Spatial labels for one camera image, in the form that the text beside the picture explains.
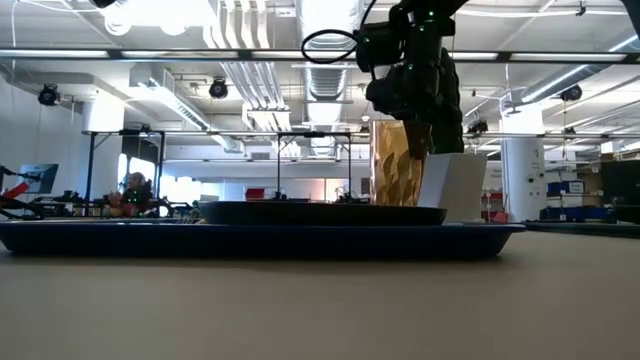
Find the security camera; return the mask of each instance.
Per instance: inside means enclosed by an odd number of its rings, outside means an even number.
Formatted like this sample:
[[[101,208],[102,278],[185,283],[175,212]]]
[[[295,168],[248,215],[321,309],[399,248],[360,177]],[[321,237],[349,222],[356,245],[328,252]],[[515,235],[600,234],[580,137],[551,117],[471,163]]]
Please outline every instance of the security camera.
[[[104,9],[116,2],[124,3],[126,0],[89,0],[89,2],[97,8]]]
[[[225,84],[224,78],[217,78],[213,80],[213,85],[209,88],[209,95],[214,99],[224,99],[229,94],[227,84]]]
[[[582,88],[579,85],[572,86],[560,93],[562,101],[578,101],[582,97]]]
[[[40,91],[40,95],[38,95],[40,105],[53,107],[60,105],[61,101],[62,97],[58,92],[58,85],[45,85],[44,89]]]

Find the blue tray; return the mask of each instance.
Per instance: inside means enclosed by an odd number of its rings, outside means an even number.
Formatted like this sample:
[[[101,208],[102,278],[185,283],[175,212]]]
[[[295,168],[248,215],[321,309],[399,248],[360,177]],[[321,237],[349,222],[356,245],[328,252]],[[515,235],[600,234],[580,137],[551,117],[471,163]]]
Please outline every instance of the blue tray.
[[[233,226],[140,222],[0,223],[14,254],[218,258],[482,258],[522,225]]]

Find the gold glass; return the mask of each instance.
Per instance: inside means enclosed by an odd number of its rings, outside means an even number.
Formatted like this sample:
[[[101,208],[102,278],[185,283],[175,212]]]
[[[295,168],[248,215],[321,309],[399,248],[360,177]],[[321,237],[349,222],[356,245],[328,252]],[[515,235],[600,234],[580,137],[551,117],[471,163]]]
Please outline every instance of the gold glass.
[[[371,203],[416,206],[422,171],[429,149],[431,128],[408,122],[412,151],[405,124],[399,120],[374,121],[371,128]]]

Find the black cable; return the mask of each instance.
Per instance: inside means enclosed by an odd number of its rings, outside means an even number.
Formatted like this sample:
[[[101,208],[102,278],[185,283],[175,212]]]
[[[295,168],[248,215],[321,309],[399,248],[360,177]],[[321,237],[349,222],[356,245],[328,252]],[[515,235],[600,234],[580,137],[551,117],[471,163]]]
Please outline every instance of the black cable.
[[[332,58],[332,59],[328,59],[328,60],[320,60],[320,59],[314,59],[311,56],[309,56],[309,54],[307,54],[307,49],[305,49],[305,45],[307,45],[307,43],[311,40],[313,40],[314,38],[318,37],[318,36],[322,36],[322,35],[326,35],[326,34],[336,34],[336,35],[342,35],[342,36],[346,36],[349,39],[353,40],[356,42],[356,45],[354,45],[351,50],[345,52],[344,54]],[[303,41],[302,41],[302,47],[300,48],[300,51],[302,52],[302,56],[304,56],[305,59],[307,59],[307,61],[312,62],[314,64],[322,64],[322,65],[328,65],[328,64],[333,64],[335,62],[344,60],[347,58],[347,56],[353,54],[354,51],[356,51],[356,49],[358,48],[358,38],[353,35],[350,32],[344,31],[344,30],[338,30],[338,29],[325,29],[325,30],[320,30],[320,31],[316,31],[313,34],[307,36]]]
[[[376,4],[376,1],[378,1],[378,0],[371,0],[371,3],[369,4],[369,6],[367,6],[367,9],[365,10],[364,15],[362,16],[362,21],[360,21],[360,27],[361,28],[364,25],[364,23],[367,21],[367,17],[369,17],[369,13],[371,12],[371,9],[373,8],[373,6]],[[309,54],[307,54],[307,49],[305,49],[305,46],[307,45],[307,43],[310,42],[311,40],[315,39],[318,36],[327,35],[327,34],[335,34],[335,35],[346,36],[349,39],[355,41],[356,45],[354,45],[353,48],[351,48],[350,50],[345,52],[343,55],[340,55],[340,56],[338,56],[336,58],[333,58],[333,59],[319,60],[319,59],[314,59],[311,56],[309,56]],[[339,29],[325,29],[325,30],[316,31],[316,32],[310,34],[309,36],[307,36],[306,38],[304,38],[304,40],[302,41],[302,46],[300,47],[300,51],[302,52],[302,56],[309,62],[312,62],[314,64],[329,65],[329,64],[333,64],[335,62],[338,62],[338,61],[346,59],[349,55],[353,54],[354,51],[356,51],[357,48],[358,48],[358,38],[355,35],[353,35],[352,33],[344,31],[344,30],[339,30]],[[373,72],[373,65],[371,65],[371,74],[372,74],[371,76],[375,79],[375,74]]]
[[[20,173],[17,173],[17,172],[13,172],[13,171],[7,169],[6,167],[2,167],[2,172],[4,173],[4,175],[7,175],[7,176],[20,176],[23,179],[33,180],[33,181],[40,181],[41,180],[40,179],[40,175],[34,176],[34,175],[29,175],[29,174],[20,174]]]
[[[19,209],[29,210],[33,213],[33,215],[22,215],[22,216],[15,215],[8,211],[3,210],[3,207],[9,210],[19,210]],[[4,215],[9,219],[15,219],[15,220],[43,220],[44,219],[44,211],[41,208],[27,204],[20,200],[6,197],[6,196],[0,196],[0,215]]]

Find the ceiling duct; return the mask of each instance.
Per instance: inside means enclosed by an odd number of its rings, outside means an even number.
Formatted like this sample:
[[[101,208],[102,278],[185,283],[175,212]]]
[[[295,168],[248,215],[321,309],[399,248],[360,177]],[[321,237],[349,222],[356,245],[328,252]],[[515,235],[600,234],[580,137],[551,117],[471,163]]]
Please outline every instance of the ceiling duct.
[[[211,126],[206,121],[206,116],[176,93],[175,78],[167,70],[154,71],[149,64],[136,64],[129,73],[129,86],[147,89],[151,100],[164,104],[199,130],[222,131]],[[227,153],[244,153],[245,146],[242,141],[220,135],[213,135],[211,138],[222,145]]]
[[[352,32],[359,28],[363,0],[296,0],[299,33],[302,39],[318,30],[340,29]],[[348,51],[355,46],[353,40],[342,35],[318,36],[307,44],[311,50]],[[307,114],[309,122],[324,124],[338,122],[345,100],[349,70],[341,67],[308,68],[304,70]],[[312,139],[311,147],[318,155],[327,155],[335,139]]]
[[[637,35],[627,37],[608,52],[638,52],[640,40]],[[556,95],[579,82],[600,73],[611,65],[580,65],[568,66],[544,80],[524,89],[520,94],[523,103],[535,103],[550,96]]]

